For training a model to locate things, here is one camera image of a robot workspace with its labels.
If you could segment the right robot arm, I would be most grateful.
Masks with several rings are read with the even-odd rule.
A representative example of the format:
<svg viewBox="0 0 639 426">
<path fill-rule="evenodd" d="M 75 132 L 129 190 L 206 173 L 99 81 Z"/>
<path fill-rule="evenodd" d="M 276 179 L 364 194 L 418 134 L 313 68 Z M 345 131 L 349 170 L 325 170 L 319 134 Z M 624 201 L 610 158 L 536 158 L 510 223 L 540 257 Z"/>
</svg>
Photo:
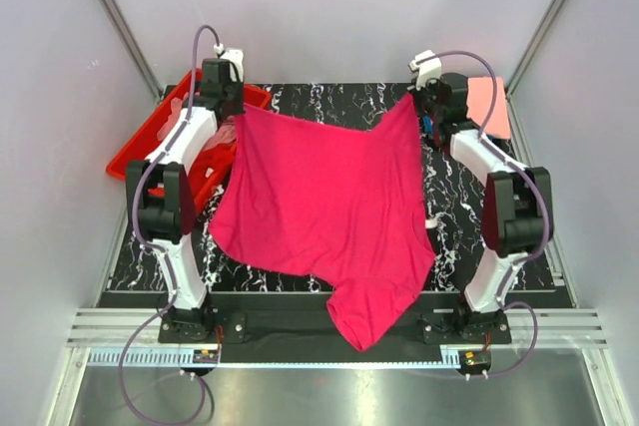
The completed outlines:
<svg viewBox="0 0 639 426">
<path fill-rule="evenodd" d="M 458 297 L 443 333 L 475 342 L 507 328 L 505 299 L 524 264 L 538 257 L 553 235 L 551 179 L 495 145 L 470 119 L 470 79 L 432 74 L 410 87 L 416 112 L 430 119 L 434 144 L 484 186 L 477 270 Z"/>
</svg>

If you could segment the magenta t shirt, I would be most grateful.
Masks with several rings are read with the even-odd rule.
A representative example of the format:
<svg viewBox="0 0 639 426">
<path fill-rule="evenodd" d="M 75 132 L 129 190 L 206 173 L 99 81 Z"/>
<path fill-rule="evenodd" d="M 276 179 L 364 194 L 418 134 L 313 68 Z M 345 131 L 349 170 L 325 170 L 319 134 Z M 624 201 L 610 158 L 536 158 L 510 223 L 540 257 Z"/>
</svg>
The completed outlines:
<svg viewBox="0 0 639 426">
<path fill-rule="evenodd" d="M 328 283 L 336 330 L 370 349 L 416 301 L 435 261 L 412 96 L 368 131 L 253 107 L 235 126 L 230 182 L 209 225 L 216 245 L 235 261 Z"/>
</svg>

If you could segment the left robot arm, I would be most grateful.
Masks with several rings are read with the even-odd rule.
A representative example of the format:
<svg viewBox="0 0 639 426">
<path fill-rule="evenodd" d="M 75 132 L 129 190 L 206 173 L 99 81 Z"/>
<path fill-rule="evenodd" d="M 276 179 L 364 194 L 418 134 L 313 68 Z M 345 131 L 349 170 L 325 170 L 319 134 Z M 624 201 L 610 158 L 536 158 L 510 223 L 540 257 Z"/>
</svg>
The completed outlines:
<svg viewBox="0 0 639 426">
<path fill-rule="evenodd" d="M 236 63 L 225 58 L 205 60 L 201 79 L 191 75 L 187 99 L 167 137 L 126 169 L 134 235 L 155 254 L 168 289 L 168 304 L 157 315 L 163 328 L 189 341 L 208 340 L 216 319 L 192 246 L 197 214 L 188 174 L 218 130 L 218 121 L 244 110 L 243 89 Z"/>
</svg>

